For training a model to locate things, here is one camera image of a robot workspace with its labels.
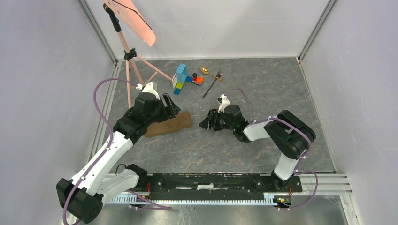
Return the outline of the brown cloth napkin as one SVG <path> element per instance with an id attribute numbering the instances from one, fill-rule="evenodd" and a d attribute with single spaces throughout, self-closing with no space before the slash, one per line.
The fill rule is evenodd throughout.
<path id="1" fill-rule="evenodd" d="M 164 122 L 153 123 L 147 128 L 145 137 L 170 134 L 192 126 L 191 115 L 188 111 L 180 112 L 175 118 Z"/>

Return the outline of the gold spoon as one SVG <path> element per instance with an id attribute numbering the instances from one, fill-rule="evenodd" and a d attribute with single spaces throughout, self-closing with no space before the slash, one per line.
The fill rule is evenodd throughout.
<path id="1" fill-rule="evenodd" d="M 222 83 L 225 82 L 225 80 L 221 78 L 221 75 L 222 75 L 222 72 L 221 72 L 221 71 L 219 71 L 219 73 L 218 73 L 217 75 L 213 75 L 212 73 L 210 73 L 210 72 L 208 71 L 208 69 L 206 69 L 206 68 L 204 68 L 204 67 L 201 67 L 201 68 L 200 68 L 200 71 L 201 71 L 202 74 L 204 74 L 204 75 L 210 75 L 210 76 L 214 77 L 216 80 L 219 80 L 219 81 L 222 82 Z"/>

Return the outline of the black fork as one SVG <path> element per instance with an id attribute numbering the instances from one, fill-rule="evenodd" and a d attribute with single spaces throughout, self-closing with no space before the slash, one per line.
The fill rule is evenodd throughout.
<path id="1" fill-rule="evenodd" d="M 218 73 L 217 73 L 217 75 L 214 76 L 214 81 L 213 81 L 212 84 L 209 86 L 209 88 L 206 90 L 206 92 L 204 93 L 204 95 L 202 96 L 202 98 L 205 98 L 205 97 L 208 95 L 209 91 L 211 90 L 211 88 L 213 87 L 213 85 L 215 84 L 216 81 L 220 81 L 220 82 L 222 82 L 222 83 L 225 82 L 225 81 L 221 78 L 221 75 L 222 75 L 222 71 L 219 70 Z"/>

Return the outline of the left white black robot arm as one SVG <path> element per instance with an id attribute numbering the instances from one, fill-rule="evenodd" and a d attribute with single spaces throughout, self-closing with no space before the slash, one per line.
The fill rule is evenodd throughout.
<path id="1" fill-rule="evenodd" d="M 180 108 L 168 93 L 161 97 L 151 92 L 141 92 L 133 107 L 117 120 L 104 145 L 95 156 L 71 179 L 62 178 L 56 191 L 63 216 L 67 213 L 80 222 L 92 222 L 110 199 L 134 188 L 142 191 L 147 186 L 147 177 L 127 168 L 112 178 L 112 184 L 103 183 L 107 173 L 119 158 L 147 133 L 147 128 L 158 122 L 175 118 Z"/>

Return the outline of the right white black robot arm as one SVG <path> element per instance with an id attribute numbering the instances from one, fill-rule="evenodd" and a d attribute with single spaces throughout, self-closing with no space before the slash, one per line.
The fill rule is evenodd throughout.
<path id="1" fill-rule="evenodd" d="M 316 140 L 315 132 L 288 110 L 275 117 L 249 123 L 238 105 L 229 105 L 223 110 L 209 110 L 199 127 L 213 131 L 230 130 L 237 140 L 244 143 L 270 138 L 281 151 L 271 172 L 271 186 L 276 191 L 284 191 L 290 185 L 300 159 Z"/>

